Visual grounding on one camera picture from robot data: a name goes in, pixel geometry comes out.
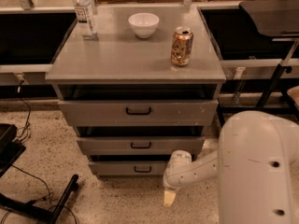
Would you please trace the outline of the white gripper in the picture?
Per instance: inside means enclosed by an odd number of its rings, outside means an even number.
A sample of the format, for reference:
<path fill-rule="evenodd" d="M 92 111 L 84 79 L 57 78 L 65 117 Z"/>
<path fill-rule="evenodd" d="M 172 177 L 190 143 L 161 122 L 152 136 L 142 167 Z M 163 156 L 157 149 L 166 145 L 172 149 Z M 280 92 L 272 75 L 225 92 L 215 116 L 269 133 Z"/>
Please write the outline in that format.
<path fill-rule="evenodd" d="M 172 153 L 170 160 L 164 171 L 163 183 L 168 190 L 164 192 L 164 205 L 170 207 L 176 193 L 184 186 L 184 175 L 187 173 L 187 166 L 192 163 L 192 155 L 184 150 L 176 150 Z"/>

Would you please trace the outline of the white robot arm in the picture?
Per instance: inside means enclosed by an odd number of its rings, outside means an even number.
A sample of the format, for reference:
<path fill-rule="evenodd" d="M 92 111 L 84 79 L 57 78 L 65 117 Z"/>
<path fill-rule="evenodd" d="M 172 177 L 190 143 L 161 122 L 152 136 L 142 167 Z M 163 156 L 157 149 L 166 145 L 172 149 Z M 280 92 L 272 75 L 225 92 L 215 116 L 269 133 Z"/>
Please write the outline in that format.
<path fill-rule="evenodd" d="M 231 116 L 218 149 L 193 161 L 172 153 L 164 171 L 164 204 L 183 187 L 216 178 L 219 224 L 295 224 L 290 166 L 299 160 L 299 125 L 259 111 Z"/>

